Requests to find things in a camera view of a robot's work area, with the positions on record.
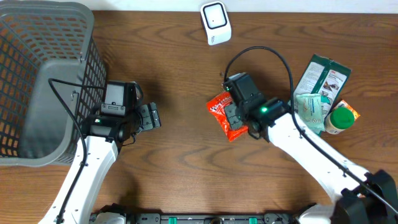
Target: wooden surface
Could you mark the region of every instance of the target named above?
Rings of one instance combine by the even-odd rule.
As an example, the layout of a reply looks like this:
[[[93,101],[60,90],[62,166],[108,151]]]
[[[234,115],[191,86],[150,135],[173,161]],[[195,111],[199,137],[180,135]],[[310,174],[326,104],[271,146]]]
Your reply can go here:
[[[95,12],[94,37],[110,79],[136,81],[158,104],[162,127],[122,149],[95,209],[120,203],[165,213],[256,213],[329,203],[280,149],[243,136],[229,143],[206,102],[221,92],[220,72],[243,48],[266,45],[289,62],[297,84],[311,56],[353,69],[340,97],[361,117],[323,139],[354,162],[398,180],[398,16],[231,13],[232,39],[208,46],[199,13]],[[262,50],[232,72],[249,72],[268,96],[287,100],[288,78]],[[68,167],[0,167],[0,223],[37,223]]]

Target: white wall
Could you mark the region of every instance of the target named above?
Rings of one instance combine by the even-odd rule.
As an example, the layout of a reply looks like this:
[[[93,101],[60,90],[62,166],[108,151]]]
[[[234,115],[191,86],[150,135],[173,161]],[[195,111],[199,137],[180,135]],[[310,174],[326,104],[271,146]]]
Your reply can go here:
[[[54,0],[76,1],[92,10],[199,11],[203,0]],[[224,0],[229,12],[398,13],[398,0]]]

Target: laundry basket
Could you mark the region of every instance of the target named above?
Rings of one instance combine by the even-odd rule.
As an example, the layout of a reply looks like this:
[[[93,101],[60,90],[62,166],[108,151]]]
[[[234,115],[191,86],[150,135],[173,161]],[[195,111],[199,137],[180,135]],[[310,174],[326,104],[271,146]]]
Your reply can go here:
[[[71,164],[78,133],[49,87],[105,86],[94,16],[74,2],[0,2],[0,165]],[[104,91],[55,83],[80,123]]]

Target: red snack bag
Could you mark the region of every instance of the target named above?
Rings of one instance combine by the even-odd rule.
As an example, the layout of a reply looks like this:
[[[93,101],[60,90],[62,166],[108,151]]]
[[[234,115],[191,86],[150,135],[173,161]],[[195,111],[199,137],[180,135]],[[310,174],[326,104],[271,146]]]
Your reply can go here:
[[[231,95],[228,92],[224,91],[206,104],[207,109],[214,117],[216,117],[217,121],[223,128],[224,133],[226,134],[230,142],[234,141],[238,136],[248,131],[248,127],[245,125],[240,127],[239,129],[231,129],[224,110],[224,108],[226,106],[229,106],[231,103]]]

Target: green lid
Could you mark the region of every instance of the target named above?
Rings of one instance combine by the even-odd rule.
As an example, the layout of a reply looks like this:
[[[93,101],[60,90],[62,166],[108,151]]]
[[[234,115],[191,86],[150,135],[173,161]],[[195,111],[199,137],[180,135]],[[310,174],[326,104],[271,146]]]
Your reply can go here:
[[[354,115],[347,108],[337,108],[330,115],[331,124],[338,129],[347,129],[354,124]]]

